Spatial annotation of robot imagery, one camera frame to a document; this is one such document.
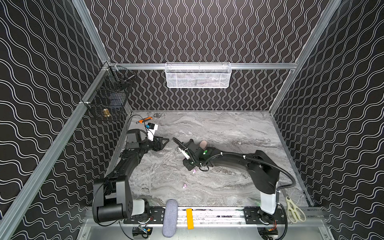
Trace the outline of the pink earbud charging case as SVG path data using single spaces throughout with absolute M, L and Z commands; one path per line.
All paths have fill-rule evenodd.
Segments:
M 199 146 L 201 149 L 205 150 L 207 148 L 208 142 L 203 140 L 200 142 Z

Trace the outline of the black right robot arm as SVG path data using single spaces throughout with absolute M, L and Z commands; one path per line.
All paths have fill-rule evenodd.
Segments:
M 202 149 L 192 144 L 179 147 L 184 155 L 183 164 L 190 171 L 195 167 L 207 172 L 213 167 L 224 167 L 246 171 L 260 192 L 260 208 L 273 215 L 277 209 L 277 187 L 280 180 L 278 166 L 262 151 L 253 154 L 238 154 L 208 147 Z

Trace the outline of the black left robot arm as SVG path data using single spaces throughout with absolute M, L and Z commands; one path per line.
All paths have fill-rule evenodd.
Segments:
M 97 224 L 130 218 L 142 222 L 150 218 L 148 201 L 133 199 L 129 179 L 145 154 L 163 150 L 170 140 L 156 136 L 152 140 L 142 139 L 142 132 L 139 129 L 127 132 L 121 160 L 105 178 L 94 182 L 92 213 Z

